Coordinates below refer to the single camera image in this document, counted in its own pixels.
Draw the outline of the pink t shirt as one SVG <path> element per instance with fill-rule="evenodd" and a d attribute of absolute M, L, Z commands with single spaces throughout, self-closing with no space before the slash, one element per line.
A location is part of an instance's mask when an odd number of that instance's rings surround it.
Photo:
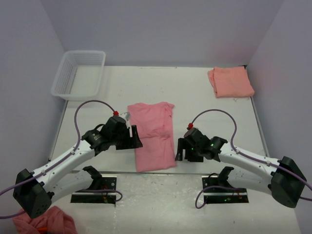
<path fill-rule="evenodd" d="M 173 133 L 174 105 L 136 103 L 128 106 L 143 147 L 135 149 L 136 171 L 166 170 L 176 166 Z"/>

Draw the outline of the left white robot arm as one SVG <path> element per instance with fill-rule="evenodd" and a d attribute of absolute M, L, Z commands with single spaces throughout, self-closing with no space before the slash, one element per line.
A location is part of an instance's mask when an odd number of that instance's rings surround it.
<path fill-rule="evenodd" d="M 71 149 L 33 171 L 24 169 L 16 178 L 13 197 L 30 218 L 46 212 L 53 202 L 76 192 L 95 192 L 101 187 L 101 174 L 92 166 L 76 174 L 71 172 L 84 162 L 107 151 L 141 148 L 136 125 L 128 126 L 120 116 L 110 117 L 105 124 L 87 131 Z"/>

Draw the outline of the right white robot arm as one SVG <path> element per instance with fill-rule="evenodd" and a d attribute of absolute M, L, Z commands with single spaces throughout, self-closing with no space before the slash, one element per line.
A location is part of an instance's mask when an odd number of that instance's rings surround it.
<path fill-rule="evenodd" d="M 269 194 L 278 203 L 295 208 L 301 199 L 306 178 L 289 157 L 276 159 L 260 156 L 214 136 L 208 138 L 197 128 L 189 129 L 178 139 L 177 161 L 227 163 L 218 175 L 217 187 L 229 190 L 251 189 Z"/>

